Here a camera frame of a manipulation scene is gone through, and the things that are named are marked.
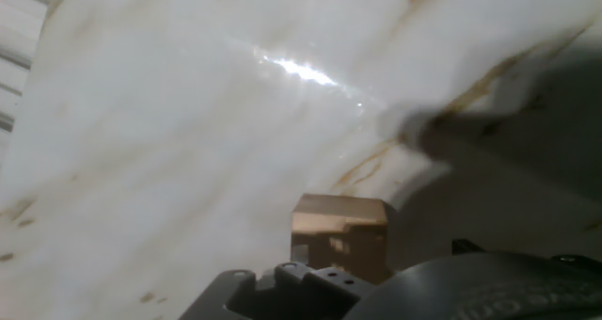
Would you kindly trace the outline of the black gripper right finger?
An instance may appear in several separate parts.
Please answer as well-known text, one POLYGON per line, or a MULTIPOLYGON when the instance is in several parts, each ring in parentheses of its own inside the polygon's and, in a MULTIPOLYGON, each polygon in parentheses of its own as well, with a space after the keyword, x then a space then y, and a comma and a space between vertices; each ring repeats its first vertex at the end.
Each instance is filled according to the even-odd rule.
MULTIPOLYGON (((485 249, 467 239, 454 239, 451 241, 451 254, 485 253, 485 249)), ((576 269, 593 273, 601 272, 601 262, 590 257, 577 254, 560 254, 548 258, 550 261, 562 263, 576 269)))

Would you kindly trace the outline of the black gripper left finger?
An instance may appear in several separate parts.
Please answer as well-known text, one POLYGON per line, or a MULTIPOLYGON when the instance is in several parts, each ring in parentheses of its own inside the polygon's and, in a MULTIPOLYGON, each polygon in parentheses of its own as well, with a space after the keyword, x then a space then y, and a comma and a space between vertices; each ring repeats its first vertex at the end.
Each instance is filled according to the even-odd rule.
POLYGON ((180 320, 339 320, 374 289, 334 267, 291 262, 261 277, 231 270, 219 274, 180 320))

